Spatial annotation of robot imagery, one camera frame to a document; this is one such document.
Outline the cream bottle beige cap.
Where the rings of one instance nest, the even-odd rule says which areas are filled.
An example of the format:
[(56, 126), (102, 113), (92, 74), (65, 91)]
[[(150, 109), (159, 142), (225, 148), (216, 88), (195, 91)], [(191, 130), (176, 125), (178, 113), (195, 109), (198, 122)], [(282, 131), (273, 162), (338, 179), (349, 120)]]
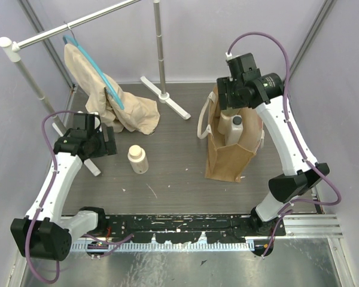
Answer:
[(218, 122), (217, 130), (221, 135), (226, 134), (226, 130), (230, 125), (231, 116), (221, 114)]

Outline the yellow-green bottle cream cap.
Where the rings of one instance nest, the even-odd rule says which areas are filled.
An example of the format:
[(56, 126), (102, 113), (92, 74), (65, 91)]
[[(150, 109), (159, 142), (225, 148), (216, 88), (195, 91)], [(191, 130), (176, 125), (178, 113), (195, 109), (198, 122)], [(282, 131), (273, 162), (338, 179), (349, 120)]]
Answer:
[(221, 115), (225, 116), (225, 117), (232, 117), (235, 116), (239, 113), (239, 109), (225, 109), (225, 110), (221, 110)]

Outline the white square bottle black cap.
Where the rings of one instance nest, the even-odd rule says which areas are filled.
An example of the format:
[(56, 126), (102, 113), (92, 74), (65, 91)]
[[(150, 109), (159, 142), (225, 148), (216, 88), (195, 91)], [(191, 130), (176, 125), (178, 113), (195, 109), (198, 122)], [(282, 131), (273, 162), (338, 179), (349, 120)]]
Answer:
[(231, 117), (225, 134), (225, 144), (227, 146), (237, 144), (243, 130), (242, 117), (240, 115)]

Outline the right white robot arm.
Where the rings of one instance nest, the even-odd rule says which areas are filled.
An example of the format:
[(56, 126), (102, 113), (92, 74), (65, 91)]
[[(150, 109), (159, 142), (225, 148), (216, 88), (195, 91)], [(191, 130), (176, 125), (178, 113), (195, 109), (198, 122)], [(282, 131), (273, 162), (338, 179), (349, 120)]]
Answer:
[(326, 163), (319, 163), (309, 150), (284, 98), (284, 84), (276, 73), (262, 75), (251, 53), (226, 56), (230, 76), (217, 79), (221, 111), (251, 108), (266, 126), (282, 164), (283, 173), (269, 180), (269, 193), (252, 209), (250, 227), (262, 236), (286, 205), (297, 199), (329, 174)]

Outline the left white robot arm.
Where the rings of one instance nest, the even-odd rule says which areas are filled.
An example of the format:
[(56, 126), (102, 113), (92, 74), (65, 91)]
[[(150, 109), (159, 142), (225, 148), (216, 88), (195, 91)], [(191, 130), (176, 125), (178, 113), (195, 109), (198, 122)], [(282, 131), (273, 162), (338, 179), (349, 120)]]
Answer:
[(75, 112), (72, 127), (47, 146), (52, 155), (47, 177), (31, 208), (23, 218), (13, 219), (10, 231), (26, 259), (63, 261), (81, 236), (100, 237), (107, 232), (103, 208), (82, 207), (67, 221), (62, 220), (62, 210), (85, 162), (115, 155), (117, 147), (112, 127), (103, 127), (97, 112)]

